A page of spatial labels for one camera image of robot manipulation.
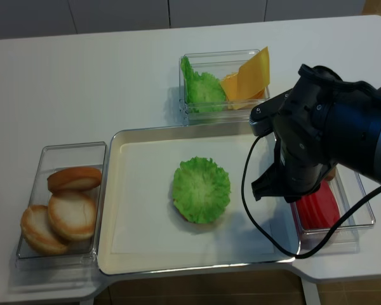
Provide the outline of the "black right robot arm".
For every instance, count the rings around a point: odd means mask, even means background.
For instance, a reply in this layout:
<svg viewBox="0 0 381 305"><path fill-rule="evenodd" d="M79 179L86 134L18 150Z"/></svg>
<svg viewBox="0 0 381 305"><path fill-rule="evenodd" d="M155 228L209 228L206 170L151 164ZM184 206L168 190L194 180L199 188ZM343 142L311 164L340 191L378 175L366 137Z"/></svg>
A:
<svg viewBox="0 0 381 305"><path fill-rule="evenodd" d="M255 199L312 194L337 165L381 184L381 88L320 65L298 73L292 89L251 110L253 134L276 138L273 164L251 185Z"/></svg>

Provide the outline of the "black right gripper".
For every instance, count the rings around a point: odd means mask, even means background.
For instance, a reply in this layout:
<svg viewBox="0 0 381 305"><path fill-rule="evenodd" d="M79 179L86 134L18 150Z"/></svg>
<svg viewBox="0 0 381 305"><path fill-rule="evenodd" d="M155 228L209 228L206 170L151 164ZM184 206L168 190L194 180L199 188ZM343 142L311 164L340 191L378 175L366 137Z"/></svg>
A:
<svg viewBox="0 0 381 305"><path fill-rule="evenodd" d="M279 159L251 183L256 201L264 197L295 201L316 191L331 170L321 144L321 123L325 120L325 98L333 96L331 84L340 77L320 65L302 65L298 73L299 80L272 120L280 145Z"/></svg>

